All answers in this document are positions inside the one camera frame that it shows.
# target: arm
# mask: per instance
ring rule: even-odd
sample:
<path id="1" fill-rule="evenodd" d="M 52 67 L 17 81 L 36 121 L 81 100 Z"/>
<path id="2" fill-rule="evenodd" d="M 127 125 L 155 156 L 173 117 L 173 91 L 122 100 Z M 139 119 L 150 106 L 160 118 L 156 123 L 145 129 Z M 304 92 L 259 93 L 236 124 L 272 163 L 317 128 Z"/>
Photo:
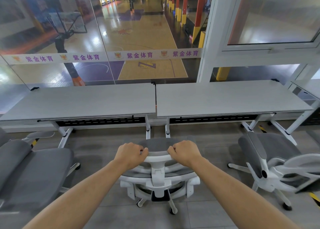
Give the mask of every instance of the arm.
<path id="1" fill-rule="evenodd" d="M 147 155 L 148 148 L 143 150 L 140 145 L 120 146 L 113 161 L 61 195 L 24 229 L 83 228 L 117 179 L 142 163 Z"/>
<path id="2" fill-rule="evenodd" d="M 299 228 L 261 195 L 203 158 L 192 141 L 174 144 L 168 152 L 195 171 L 239 229 Z"/>

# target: desk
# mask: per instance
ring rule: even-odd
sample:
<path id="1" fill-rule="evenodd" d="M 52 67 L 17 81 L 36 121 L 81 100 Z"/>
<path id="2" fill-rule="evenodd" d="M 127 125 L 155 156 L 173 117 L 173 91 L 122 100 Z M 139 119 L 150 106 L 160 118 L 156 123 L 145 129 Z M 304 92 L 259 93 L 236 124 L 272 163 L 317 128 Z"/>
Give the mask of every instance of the desk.
<path id="1" fill-rule="evenodd" d="M 312 110 L 306 110 L 301 114 L 301 116 L 289 126 L 289 128 L 284 129 L 278 122 L 271 120 L 270 122 L 278 129 L 280 132 L 287 137 L 294 144 L 293 137 L 291 136 L 292 132 L 298 128 L 300 125 L 320 125 L 320 79 L 314 80 L 295 80 L 291 81 L 293 85 L 298 88 L 299 92 L 301 90 L 309 93 L 310 95 L 316 98 L 316 101 L 311 105 Z"/>
<path id="2" fill-rule="evenodd" d="M 73 126 L 146 123 L 155 114 L 155 86 L 151 83 L 126 85 L 70 86 L 39 88 L 30 92 L 0 121 L 50 121 L 63 136 L 64 147 Z"/>
<path id="3" fill-rule="evenodd" d="M 312 109 L 271 80 L 161 84 L 156 90 L 157 116 L 167 117 L 167 137 L 170 123 L 242 121 L 252 131 L 262 114 Z M 244 120 L 253 121 L 248 125 Z"/>

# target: yellow pillar base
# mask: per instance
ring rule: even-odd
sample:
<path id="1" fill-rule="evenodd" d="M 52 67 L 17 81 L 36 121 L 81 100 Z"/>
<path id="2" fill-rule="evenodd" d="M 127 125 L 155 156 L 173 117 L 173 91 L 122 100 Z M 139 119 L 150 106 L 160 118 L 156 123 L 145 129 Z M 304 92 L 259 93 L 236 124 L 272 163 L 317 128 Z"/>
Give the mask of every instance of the yellow pillar base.
<path id="1" fill-rule="evenodd" d="M 205 34 L 206 32 L 205 31 L 201 31 L 201 33 L 200 33 L 200 40 L 199 40 L 199 46 L 198 46 L 198 48 L 203 48 L 203 45 L 204 45 L 204 41 L 205 41 Z"/>
<path id="2" fill-rule="evenodd" d="M 194 27 L 193 28 L 193 35 L 192 35 L 192 43 L 194 42 L 195 38 L 197 37 L 201 27 Z"/>
<path id="3" fill-rule="evenodd" d="M 187 20 L 187 18 L 186 18 L 187 16 L 186 16 L 186 14 L 182 14 L 182 18 L 181 18 L 181 26 L 183 26 L 184 24 L 186 24 L 186 20 Z"/>
<path id="4" fill-rule="evenodd" d="M 230 68 L 231 67 L 219 67 L 216 80 L 217 81 L 225 81 L 228 77 Z"/>
<path id="5" fill-rule="evenodd" d="M 182 10 L 180 8 L 176 8 L 177 21 L 181 21 L 181 13 Z"/>

